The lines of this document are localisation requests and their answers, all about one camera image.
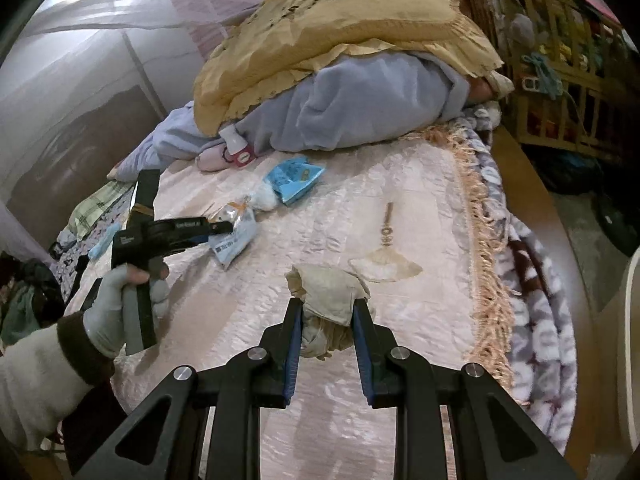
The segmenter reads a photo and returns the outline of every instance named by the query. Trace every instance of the metal screw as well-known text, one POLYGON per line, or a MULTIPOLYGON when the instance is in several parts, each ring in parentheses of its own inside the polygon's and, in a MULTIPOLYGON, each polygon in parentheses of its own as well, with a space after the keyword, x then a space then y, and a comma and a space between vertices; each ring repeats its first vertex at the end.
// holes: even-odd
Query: metal screw
POLYGON ((484 374, 484 368, 482 368, 478 363, 469 363, 468 365, 465 365, 465 372, 467 375, 472 377, 480 377, 484 374))
POLYGON ((191 377, 192 371, 188 366, 181 366, 174 370, 174 379, 178 381, 185 381, 191 377))
POLYGON ((410 350, 404 346, 396 346, 391 349, 391 357, 394 359, 407 359, 410 354, 410 350))
POLYGON ((267 357, 267 351, 259 346, 249 348, 249 351, 246 354, 252 361, 259 361, 260 359, 264 359, 265 357, 267 357))

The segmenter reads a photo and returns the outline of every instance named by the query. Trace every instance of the blue gripper pad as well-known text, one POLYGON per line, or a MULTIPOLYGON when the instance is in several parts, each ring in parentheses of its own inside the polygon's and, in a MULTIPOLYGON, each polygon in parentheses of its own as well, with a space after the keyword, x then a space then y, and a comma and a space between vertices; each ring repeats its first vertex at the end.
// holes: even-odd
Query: blue gripper pad
POLYGON ((358 309, 353 309, 353 343, 356 347, 356 357, 358 359, 358 370, 360 371, 360 384, 362 393, 367 397, 369 406, 373 403, 373 374, 369 349, 364 339, 364 331, 358 309))
POLYGON ((296 390, 296 377, 298 376, 298 364, 300 363, 300 345, 302 344, 302 321, 300 315, 302 310, 296 314, 296 323, 291 333, 289 352, 285 361, 285 377, 283 395, 287 400, 287 406, 291 402, 293 392, 296 390))

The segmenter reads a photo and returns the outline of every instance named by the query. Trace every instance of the folded clothes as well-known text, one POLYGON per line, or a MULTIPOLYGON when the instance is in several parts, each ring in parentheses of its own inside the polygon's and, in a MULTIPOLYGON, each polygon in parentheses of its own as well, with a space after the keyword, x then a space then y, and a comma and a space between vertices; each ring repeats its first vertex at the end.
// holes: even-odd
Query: folded clothes
POLYGON ((258 155, 395 139, 462 113, 469 83, 431 54, 341 56, 236 123, 258 155))
POLYGON ((111 170, 108 178, 135 182, 141 170, 165 170, 175 160, 192 160, 207 148, 222 143, 219 137, 205 137, 198 129, 191 101, 172 110, 135 150, 111 170))
POLYGON ((370 298, 357 276, 335 267, 297 264, 286 274, 289 291, 302 307, 302 357, 324 360, 353 345, 353 302, 370 298))
POLYGON ((129 182, 108 182, 98 191, 82 200, 71 213, 69 231, 82 240, 91 232, 100 216, 110 208, 111 204, 123 196, 132 184, 129 182))

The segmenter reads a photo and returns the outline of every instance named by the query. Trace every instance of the beige cloth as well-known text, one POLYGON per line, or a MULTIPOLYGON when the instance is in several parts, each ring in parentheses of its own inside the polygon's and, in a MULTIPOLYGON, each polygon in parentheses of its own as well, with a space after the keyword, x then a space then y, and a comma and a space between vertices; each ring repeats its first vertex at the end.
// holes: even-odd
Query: beige cloth
POLYGON ((489 72, 485 79, 489 83, 491 90, 494 91, 496 100, 504 99, 515 90, 513 81, 495 70, 489 72))
POLYGON ((368 300, 369 287, 350 272, 318 265, 295 264, 286 279, 291 295, 304 301, 300 355, 324 360, 352 346, 353 302, 368 300))
POLYGON ((462 75, 502 65, 458 0, 265 0, 211 54, 194 83, 199 129, 215 136, 223 121, 292 88, 340 54, 430 52, 462 75))

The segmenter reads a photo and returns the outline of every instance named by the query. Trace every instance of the clothing pile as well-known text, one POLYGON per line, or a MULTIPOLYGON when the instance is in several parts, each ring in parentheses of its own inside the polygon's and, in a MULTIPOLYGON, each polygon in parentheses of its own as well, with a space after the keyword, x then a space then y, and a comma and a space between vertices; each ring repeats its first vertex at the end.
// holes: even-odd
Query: clothing pile
POLYGON ((55 260, 50 269, 60 284, 65 303, 78 290, 90 251, 126 215, 132 195, 131 184, 110 182, 76 206, 69 224, 60 231, 49 250, 55 260))
POLYGON ((0 254, 0 347, 15 344, 65 313, 60 286, 45 264, 0 254))

